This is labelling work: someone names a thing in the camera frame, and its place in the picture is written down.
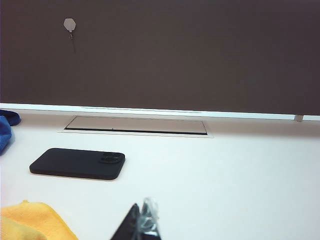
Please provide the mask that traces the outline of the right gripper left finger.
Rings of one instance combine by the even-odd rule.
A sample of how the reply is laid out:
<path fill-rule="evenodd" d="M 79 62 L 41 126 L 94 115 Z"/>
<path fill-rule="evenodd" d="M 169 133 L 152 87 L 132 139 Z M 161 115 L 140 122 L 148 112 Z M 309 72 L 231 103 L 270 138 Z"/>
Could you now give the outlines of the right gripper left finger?
<path fill-rule="evenodd" d="M 111 237 L 111 240 L 134 240 L 139 216 L 140 208 L 137 203 L 134 203 Z"/>

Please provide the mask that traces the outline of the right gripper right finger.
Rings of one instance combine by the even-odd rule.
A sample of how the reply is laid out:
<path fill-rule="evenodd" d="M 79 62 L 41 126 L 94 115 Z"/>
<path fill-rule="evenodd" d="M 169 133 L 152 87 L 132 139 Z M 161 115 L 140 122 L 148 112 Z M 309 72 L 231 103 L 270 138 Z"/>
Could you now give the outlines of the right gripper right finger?
<path fill-rule="evenodd" d="M 138 240 L 161 240 L 159 230 L 158 204 L 151 197 L 143 200 L 140 215 L 137 219 Z"/>

